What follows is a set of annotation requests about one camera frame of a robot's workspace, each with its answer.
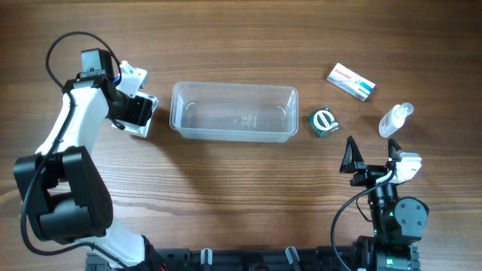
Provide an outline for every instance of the small plastic bottle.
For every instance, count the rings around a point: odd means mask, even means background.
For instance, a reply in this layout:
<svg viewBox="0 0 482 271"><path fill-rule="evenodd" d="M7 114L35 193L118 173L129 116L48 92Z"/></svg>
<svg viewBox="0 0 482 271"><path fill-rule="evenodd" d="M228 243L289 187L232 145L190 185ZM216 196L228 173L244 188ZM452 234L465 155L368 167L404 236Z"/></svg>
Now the small plastic bottle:
<svg viewBox="0 0 482 271"><path fill-rule="evenodd" d="M405 123L405 119L413 113L413 106L408 102L396 105L380 121L378 132L384 138L391 136Z"/></svg>

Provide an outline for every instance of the wooden table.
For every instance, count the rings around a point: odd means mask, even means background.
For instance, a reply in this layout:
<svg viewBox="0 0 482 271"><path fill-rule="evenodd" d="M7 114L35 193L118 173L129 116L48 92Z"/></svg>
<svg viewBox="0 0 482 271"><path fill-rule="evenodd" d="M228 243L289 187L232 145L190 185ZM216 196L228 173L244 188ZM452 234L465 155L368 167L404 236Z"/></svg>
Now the wooden table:
<svg viewBox="0 0 482 271"><path fill-rule="evenodd" d="M398 190L431 209L417 243L423 270L482 269L481 2L3 2L10 4L0 5L0 270L83 269L82 249L49 258L27 251L12 175L14 161L34 153L61 109L44 57L73 30L97 34L151 73L145 91L160 108L149 137L105 121L93 159L115 215L157 248L329 245L334 213L361 190L338 173L346 138L355 137L368 163L384 163L380 118L411 102L415 112L394 137L423 158ZM63 41L54 73L73 78L80 51L98 46L87 37ZM368 101L326 81L337 62L377 84ZM298 132L283 144L183 139L169 127L178 81L296 87ZM317 139L305 116L324 105L343 129ZM371 234L355 206L338 222L339 245Z"/></svg>

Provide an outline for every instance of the black cable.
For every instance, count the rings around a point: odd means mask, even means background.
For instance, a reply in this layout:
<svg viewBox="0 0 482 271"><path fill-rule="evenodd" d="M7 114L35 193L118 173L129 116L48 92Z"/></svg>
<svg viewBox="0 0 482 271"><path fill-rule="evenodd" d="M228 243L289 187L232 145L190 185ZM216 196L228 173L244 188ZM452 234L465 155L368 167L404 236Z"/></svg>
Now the black cable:
<svg viewBox="0 0 482 271"><path fill-rule="evenodd" d="M367 222L371 222L371 219L367 218L367 216L363 213L363 211L360 209L360 206L358 205L358 199L356 199L356 208L360 211L360 214L361 216L363 216L363 218L367 221Z"/></svg>
<svg viewBox="0 0 482 271"><path fill-rule="evenodd" d="M89 32L84 32L84 31L73 31L73 32L69 32L69 33L66 33L64 35L61 35L57 40L55 40L52 45L50 46L50 48L48 49L47 51L47 57L45 57L45 68L47 69L47 72L48 74L50 75L50 78L52 78L52 80L55 82L55 84L57 84L60 89L62 89L62 91L64 91L64 86L62 85L62 83L60 83L59 80L57 80L57 78L55 77L55 75L53 75L53 72L50 70L50 65L49 65L49 61L50 61L50 55L52 54L52 50L53 48L61 41L63 40L64 38L67 38L71 35L88 35L89 37L92 37L92 38L95 38L97 41L99 41L102 45L104 45L105 48L107 48L108 52L111 54L112 58L114 59L115 63L117 64L117 68L119 69L119 80L115 81L114 84L116 86L118 86L121 81L122 81L122 72L121 72L121 62L119 61L119 59L115 56L115 53L114 51L105 43L105 41L103 41L101 38L97 37L96 35L92 34L92 33L89 33Z"/></svg>
<svg viewBox="0 0 482 271"><path fill-rule="evenodd" d="M346 265L346 263L340 257L340 254L338 254L337 244L334 241L334 230L335 230L335 227L337 226L338 218L340 217L341 213L346 209L346 207L348 207L350 204L352 204L356 199L358 199L358 198L360 198L364 195L368 195L371 191L376 190L378 187L382 187L383 185L388 184L393 179L394 175L395 175L395 172L392 171L392 174L385 181L381 182L380 184L375 185L374 187L372 187L370 189L367 189L365 191L362 191L362 192L356 194L353 198L351 198L347 202L345 202L345 204L343 204L343 206L341 206L341 208L338 210L337 214L334 216L333 223L331 224L331 247L333 248L333 251L334 251L335 255L337 256L338 260L342 263L342 265L346 268L346 270L350 271L351 269L348 267L348 265Z"/></svg>
<svg viewBox="0 0 482 271"><path fill-rule="evenodd" d="M50 70L49 59L50 59L50 54L52 53L52 49L56 46L56 44L58 44L59 41L61 41L62 39L64 39L65 37L68 37L70 35L88 35L90 37L93 37L93 38L97 39L102 44L104 44L104 46L109 50L111 55L114 57L114 60L116 61L117 66L120 65L119 60L117 59L117 57L115 57L114 52L112 52L111 48L103 40L101 40L100 38L98 38L94 34L90 34L88 32L70 32L70 33L64 34L60 38L55 40L54 43L52 43L52 45L50 46L50 49L47 52L47 56L46 56L46 59L45 59L45 68L47 69L48 74L50 75L52 80L57 85L60 86L60 88L62 89L63 92L64 92L64 86L56 79L56 77L53 75L52 71ZM48 160L52 157L52 154L54 153L54 151L59 146L59 143L61 142L62 137L63 137L64 133L66 132L67 127L70 124L70 121L71 121L71 119L74 115L74 112L75 112L76 104L75 104L74 96L69 91L66 92L66 95L69 97L69 100L70 100L70 108L69 108L69 112L67 113L67 117L64 120L62 126L60 127L59 133L57 134L57 136L53 140L52 147L50 147L49 151L44 155L42 161L40 162L37 169L35 170L35 173L32 177L32 181L30 182L29 187L28 187L28 189L26 191L26 194L25 194L25 199L23 201L23 207L22 207L22 214L20 216L20 231L22 233L23 243L25 244L25 246L31 252L33 252L35 254L42 255L42 256L58 255L58 254L62 254L62 253L67 252L67 251L71 251L71 250L76 249L76 248L88 246L92 250L95 249L95 250L99 251L100 253L104 254L106 257L113 260L114 262L116 262L117 264L122 266L123 268L128 268L128 266L125 263L121 262L118 258L112 256L107 251L100 248L98 245L96 245L93 242L81 242L81 243L71 245L71 246L66 247L66 248L61 248L61 249L56 250L56 251L42 251L42 250L36 248L30 242L29 235L28 235L28 232L27 232L26 220L27 220L27 212L28 212L28 207L29 207L29 204L30 204L30 197L32 195L32 191L33 191L34 187L37 185L38 180L41 177L41 173L44 170L45 166L47 165Z"/></svg>

